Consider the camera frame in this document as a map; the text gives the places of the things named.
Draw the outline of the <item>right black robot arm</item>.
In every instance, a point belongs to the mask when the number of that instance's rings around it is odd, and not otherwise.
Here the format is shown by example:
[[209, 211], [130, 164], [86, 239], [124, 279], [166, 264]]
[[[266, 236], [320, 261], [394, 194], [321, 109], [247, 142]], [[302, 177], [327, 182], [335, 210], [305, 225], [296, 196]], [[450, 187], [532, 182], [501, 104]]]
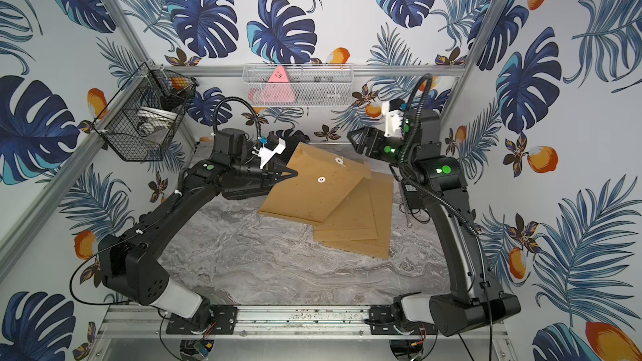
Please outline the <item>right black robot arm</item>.
[[440, 115], [427, 107], [433, 77], [422, 75], [408, 100], [392, 100], [382, 109], [386, 128], [363, 127], [348, 134], [354, 150], [389, 165], [401, 184], [409, 213], [425, 211], [434, 223], [446, 259], [450, 291], [401, 297], [403, 318], [418, 322], [419, 308], [429, 310], [437, 331], [451, 337], [519, 314], [518, 297], [498, 282], [483, 251], [470, 207], [460, 162], [441, 153]]

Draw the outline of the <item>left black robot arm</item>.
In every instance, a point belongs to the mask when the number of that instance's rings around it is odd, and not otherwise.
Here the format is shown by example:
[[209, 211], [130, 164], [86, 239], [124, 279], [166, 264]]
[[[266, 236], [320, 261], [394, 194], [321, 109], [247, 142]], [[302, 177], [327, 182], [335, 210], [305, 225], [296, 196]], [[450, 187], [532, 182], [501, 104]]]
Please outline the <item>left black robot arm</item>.
[[243, 200], [262, 197], [297, 172], [286, 152], [296, 145], [260, 131], [251, 140], [236, 129], [213, 129], [211, 155], [179, 175], [169, 198], [119, 236], [107, 235], [97, 257], [105, 287], [143, 306], [177, 316], [198, 331], [212, 322], [211, 303], [174, 281], [158, 262], [170, 241], [215, 197]]

